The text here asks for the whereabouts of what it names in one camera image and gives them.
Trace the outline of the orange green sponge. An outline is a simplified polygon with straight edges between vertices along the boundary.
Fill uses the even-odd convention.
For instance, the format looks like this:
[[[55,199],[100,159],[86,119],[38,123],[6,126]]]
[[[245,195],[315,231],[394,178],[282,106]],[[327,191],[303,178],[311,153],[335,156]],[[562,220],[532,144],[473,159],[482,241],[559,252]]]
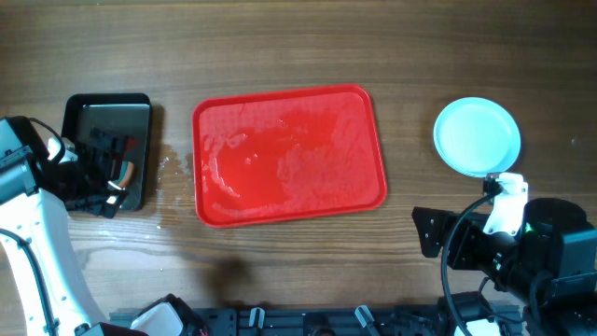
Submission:
[[[134,175],[134,164],[130,161],[124,161],[120,168],[120,175],[114,183],[121,189],[125,189],[131,183]]]

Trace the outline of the white plate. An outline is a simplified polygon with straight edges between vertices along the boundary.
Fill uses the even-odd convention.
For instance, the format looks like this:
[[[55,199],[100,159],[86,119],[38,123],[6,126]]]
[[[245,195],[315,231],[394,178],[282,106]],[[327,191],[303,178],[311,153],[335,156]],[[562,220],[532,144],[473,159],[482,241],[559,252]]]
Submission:
[[[505,172],[521,153],[521,132],[499,104],[465,97],[446,105],[432,131],[439,157],[454,171],[471,177]]]

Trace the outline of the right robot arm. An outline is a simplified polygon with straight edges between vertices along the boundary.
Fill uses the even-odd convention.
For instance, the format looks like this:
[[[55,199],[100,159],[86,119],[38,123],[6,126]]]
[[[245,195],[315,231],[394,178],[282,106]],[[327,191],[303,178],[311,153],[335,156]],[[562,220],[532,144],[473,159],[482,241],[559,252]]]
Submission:
[[[595,334],[596,229],[579,205],[531,200],[513,235],[484,232],[489,218],[478,213],[416,207],[411,216],[425,257],[485,273],[497,290],[524,303],[531,334]]]

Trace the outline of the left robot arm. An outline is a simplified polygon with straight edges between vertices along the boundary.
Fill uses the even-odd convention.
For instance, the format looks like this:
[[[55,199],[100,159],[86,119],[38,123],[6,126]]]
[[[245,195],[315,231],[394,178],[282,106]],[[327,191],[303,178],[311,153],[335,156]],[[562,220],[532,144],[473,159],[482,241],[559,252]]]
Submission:
[[[206,323],[169,294],[128,327],[111,324],[90,294],[67,228],[71,211],[113,217],[127,196],[116,185],[127,135],[93,128],[84,142],[56,135],[50,153],[36,126],[1,120],[1,245],[13,273],[30,335],[206,335]]]

